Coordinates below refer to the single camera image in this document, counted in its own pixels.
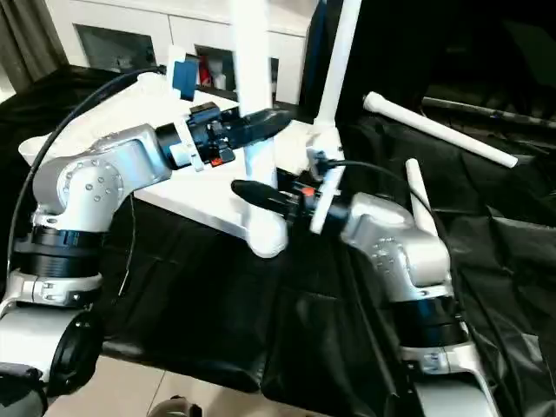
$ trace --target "silver robotic arm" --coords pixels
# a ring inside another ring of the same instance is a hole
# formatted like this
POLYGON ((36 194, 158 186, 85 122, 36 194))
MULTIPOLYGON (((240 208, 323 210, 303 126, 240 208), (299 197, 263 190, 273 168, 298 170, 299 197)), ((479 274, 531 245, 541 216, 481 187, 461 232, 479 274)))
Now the silver robotic arm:
POLYGON ((94 373, 103 327, 89 306, 102 286, 103 237, 125 198, 168 180, 172 170, 231 162, 233 149, 272 137, 290 121, 283 110, 241 118, 237 109, 207 103, 176 123, 126 129, 40 167, 32 230, 16 244, 20 265, 0 302, 0 386, 27 389, 7 415, 42 415, 45 399, 74 392, 94 373))
MULTIPOLYGON (((257 182, 234 181, 236 194, 307 226, 319 192, 289 178, 287 194, 257 182)), ((450 257, 437 236, 417 228, 394 202, 356 194, 349 205, 334 199, 323 233, 338 235, 372 263, 390 302, 400 361, 414 382, 426 417, 500 416, 480 357, 457 311, 449 280, 450 257), (473 382, 461 382, 470 375, 473 382)))

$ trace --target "black cable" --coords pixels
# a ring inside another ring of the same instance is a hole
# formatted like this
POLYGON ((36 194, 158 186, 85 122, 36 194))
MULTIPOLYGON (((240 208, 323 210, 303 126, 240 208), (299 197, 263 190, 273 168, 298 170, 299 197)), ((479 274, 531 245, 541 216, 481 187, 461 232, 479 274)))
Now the black cable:
MULTIPOLYGON (((450 258, 450 266, 451 266, 450 273, 452 274, 452 279, 457 284, 463 282, 461 280, 461 276, 460 276, 460 274, 458 272, 458 269, 456 267, 456 264, 455 264, 456 263, 455 262, 455 257, 453 256, 452 248, 450 247, 450 244, 448 242, 448 239, 447 239, 448 238, 448 233, 446 231, 446 228, 444 227, 444 224, 442 223, 440 218, 436 215, 436 213, 425 202, 423 197, 421 197, 421 195, 411 186, 411 184, 409 184, 409 182, 406 179, 404 179, 403 177, 401 177, 399 175, 396 175, 394 172, 392 172, 389 169, 383 168, 379 165, 375 165, 371 162, 344 160, 344 161, 325 161, 324 164, 325 164, 325 166, 328 166, 330 168, 341 167, 341 166, 344 166, 344 167, 350 167, 351 166, 351 167, 362 167, 362 168, 366 168, 366 169, 371 169, 375 172, 378 172, 380 174, 388 176, 388 177, 394 179, 395 181, 397 181, 398 183, 402 184, 411 193, 411 195, 414 196, 421 203, 421 205, 425 208, 425 210, 428 212, 428 214, 430 214, 433 217, 434 223, 435 223, 436 228, 437 228, 438 236, 444 242, 444 244, 446 245, 446 248, 447 248, 448 256, 450 258)), ((518 375, 517 375, 517 372, 515 370, 515 367, 513 366, 512 361, 510 359, 510 355, 507 351, 506 343, 504 342, 504 340, 502 338, 500 329, 498 328, 498 326, 494 322, 493 317, 490 315, 490 313, 488 313, 487 307, 485 306, 485 304, 483 303, 483 301, 481 300, 481 298, 479 297, 477 292, 474 290, 472 284, 465 277, 465 275, 462 275, 462 276, 465 278, 465 283, 466 283, 467 287, 469 288, 469 294, 475 299, 475 301, 479 305, 479 309, 485 317, 486 324, 490 327, 490 329, 493 332, 494 339, 496 340, 497 348, 500 350, 500 353, 502 354, 502 357, 504 358, 504 361, 507 364, 508 371, 509 371, 510 375, 512 376, 514 386, 516 387, 516 390, 517 390, 517 388, 519 386, 518 375)), ((458 303, 460 304, 461 310, 463 310, 463 312, 465 313, 465 307, 464 307, 464 302, 463 302, 463 294, 462 294, 461 291, 458 291, 458 293, 459 293, 458 303)), ((473 338, 475 340, 475 342, 480 343, 480 338, 478 337, 478 335, 476 335, 476 333, 474 331, 472 332, 472 334, 475 335, 475 337, 473 338)), ((504 396, 506 397, 506 401, 508 402, 508 405, 512 409, 511 410, 512 414, 515 415, 516 417, 521 416, 520 412, 518 411, 518 408, 517 408, 516 402, 514 400, 514 397, 512 396, 510 390, 507 387, 507 384, 502 380, 502 378, 500 378, 498 373, 491 372, 491 374, 493 374, 492 377, 496 380, 496 383, 499 385, 499 387, 502 390, 504 396)))
POLYGON ((23 203, 23 198, 25 197, 25 193, 29 188, 29 185, 35 178, 35 174, 38 171, 41 162, 43 161, 46 153, 52 146, 52 143, 60 136, 62 131, 70 124, 70 122, 75 119, 76 117, 80 116, 85 110, 90 109, 94 105, 98 104, 100 100, 104 97, 104 94, 110 92, 112 88, 121 84, 124 81, 129 80, 130 78, 137 77, 142 73, 145 72, 159 72, 163 73, 164 69, 162 67, 155 67, 155 68, 147 68, 147 69, 137 69, 125 74, 121 74, 116 78, 105 83, 102 87, 95 90, 91 93, 85 100, 83 100, 77 107, 75 107, 63 120, 56 126, 54 131, 50 134, 46 142, 43 144, 41 149, 36 154, 35 161, 31 164, 29 173, 23 182, 23 186, 19 191, 19 195, 17 196, 16 206, 14 207, 14 212, 11 217, 11 224, 10 224, 10 232, 8 235, 8 250, 6 255, 6 277, 10 277, 10 269, 11 269, 11 257, 13 254, 13 247, 14 247, 14 238, 16 233, 16 226, 17 226, 17 217, 19 216, 19 212, 21 210, 21 206, 23 203))

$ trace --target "black cloth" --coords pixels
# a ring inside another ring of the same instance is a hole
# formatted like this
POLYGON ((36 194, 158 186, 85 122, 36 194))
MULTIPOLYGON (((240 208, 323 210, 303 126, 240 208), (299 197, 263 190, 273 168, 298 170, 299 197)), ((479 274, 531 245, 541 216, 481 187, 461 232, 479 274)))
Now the black cloth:
MULTIPOLYGON (((63 69, 0 105, 4 235, 28 169, 19 143, 51 131, 112 76, 63 69)), ((381 118, 365 117, 342 129, 341 137, 347 156, 400 174, 408 157, 419 158, 460 270, 501 328, 519 387, 512 387, 516 381, 464 286, 484 357, 499 364, 523 415, 553 415, 554 162, 524 158, 505 170, 381 118)), ((402 188, 366 171, 348 169, 343 187, 407 205, 402 188)), ((30 198, 25 210, 34 208, 30 198)), ((131 235, 128 202, 116 213, 104 248, 96 311, 107 323, 105 354, 261 390, 326 414, 418 413, 395 359, 380 280, 361 255, 336 239, 300 232, 290 236, 284 253, 262 260, 241 240, 138 200, 136 217, 129 290, 119 301, 131 235)))

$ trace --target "white pipe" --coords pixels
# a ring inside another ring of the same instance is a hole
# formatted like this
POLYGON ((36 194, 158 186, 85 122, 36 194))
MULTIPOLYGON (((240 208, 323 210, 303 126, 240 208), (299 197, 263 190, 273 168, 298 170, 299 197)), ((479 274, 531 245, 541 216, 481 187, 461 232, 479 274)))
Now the white pipe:
MULTIPOLYGON (((267 0, 231 0, 234 66, 240 114, 272 108, 267 0)), ((277 187, 274 139, 248 146, 247 179, 277 187)), ((286 223, 276 213, 249 205, 243 218, 245 239, 263 258, 278 255, 288 243, 286 223)))
MULTIPOLYGON (((423 199, 430 208, 428 203, 427 190, 425 189, 425 183, 423 182, 423 176, 420 173, 419 162, 416 159, 408 159, 406 161, 406 171, 407 171, 407 182, 412 189, 414 189, 417 194, 423 199)), ((424 207, 417 198, 411 194, 411 207, 414 212, 415 224, 418 228, 424 232, 428 232, 431 235, 438 236, 438 231, 436 230, 436 225, 434 224, 434 219, 428 212, 427 208, 424 207)))
POLYGON ((335 126, 336 110, 340 101, 341 86, 344 83, 351 45, 354 40, 357 18, 361 0, 344 0, 341 7, 340 21, 330 57, 327 81, 322 92, 319 114, 314 119, 315 125, 335 126))
POLYGON ((499 149, 488 146, 485 143, 473 139, 470 136, 464 135, 456 130, 450 129, 443 124, 437 123, 431 119, 427 119, 411 110, 405 109, 395 103, 389 102, 380 94, 371 92, 365 98, 363 103, 365 110, 373 113, 380 113, 386 117, 397 120, 412 128, 420 130, 431 136, 437 137, 446 142, 473 152, 489 159, 490 161, 497 162, 507 168, 513 168, 518 163, 518 158, 502 152, 499 149))

